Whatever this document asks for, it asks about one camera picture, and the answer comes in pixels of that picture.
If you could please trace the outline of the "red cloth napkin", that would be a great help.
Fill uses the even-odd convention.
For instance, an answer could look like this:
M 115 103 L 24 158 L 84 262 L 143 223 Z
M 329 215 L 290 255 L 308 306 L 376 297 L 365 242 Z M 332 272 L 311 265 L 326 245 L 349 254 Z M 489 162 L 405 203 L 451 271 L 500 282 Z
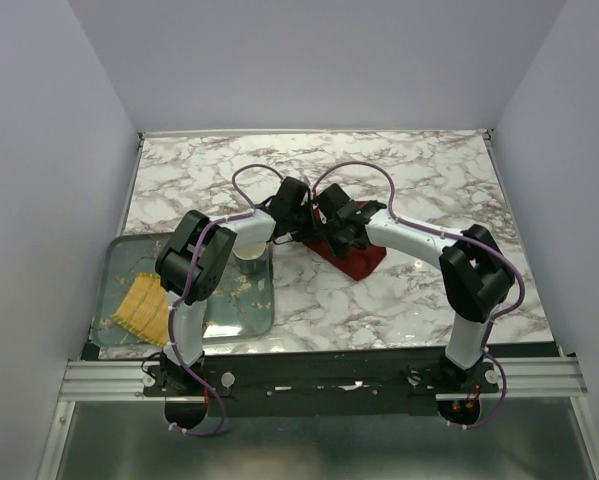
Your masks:
M 341 205 L 329 205 L 328 203 L 314 201 L 313 204 L 319 239 L 314 242 L 305 242 L 303 244 L 309 250 L 316 253 L 353 280 L 360 281 L 367 278 L 385 258 L 387 253 L 386 248 L 371 243 L 365 250 L 353 249 L 343 258 L 336 258 L 332 255 L 328 245 L 323 240 L 321 227 L 326 221 L 333 218 L 343 220 L 345 218 L 353 217 L 354 215 L 362 215 L 364 218 L 368 219 L 369 224 L 371 217 L 384 210 L 386 206 L 376 200 L 348 200 L 345 204 Z

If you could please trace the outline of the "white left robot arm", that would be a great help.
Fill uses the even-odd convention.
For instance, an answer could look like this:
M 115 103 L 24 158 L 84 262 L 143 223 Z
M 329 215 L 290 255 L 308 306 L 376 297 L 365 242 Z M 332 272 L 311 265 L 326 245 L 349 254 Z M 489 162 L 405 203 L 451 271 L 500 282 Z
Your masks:
M 286 177 L 268 202 L 243 213 L 215 219 L 197 210 L 184 215 L 155 264 L 170 302 L 162 367 L 168 368 L 166 382 L 176 393 L 188 395 L 207 384 L 195 365 L 204 356 L 204 303 L 233 251 L 311 228 L 310 203 L 309 185 Z

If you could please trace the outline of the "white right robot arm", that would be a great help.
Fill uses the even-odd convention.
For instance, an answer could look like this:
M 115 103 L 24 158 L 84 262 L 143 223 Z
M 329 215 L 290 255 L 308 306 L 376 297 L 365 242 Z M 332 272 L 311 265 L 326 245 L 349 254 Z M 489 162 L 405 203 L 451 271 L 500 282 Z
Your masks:
M 333 257 L 343 259 L 350 253 L 385 248 L 440 271 L 454 320 L 439 379 L 453 392 L 472 384 L 474 367 L 484 356 L 488 324 L 515 283 L 513 268 L 490 232 L 477 224 L 444 232 L 428 224 L 397 220 L 386 205 L 358 203 L 337 184 L 318 194 L 313 205 L 315 226 Z

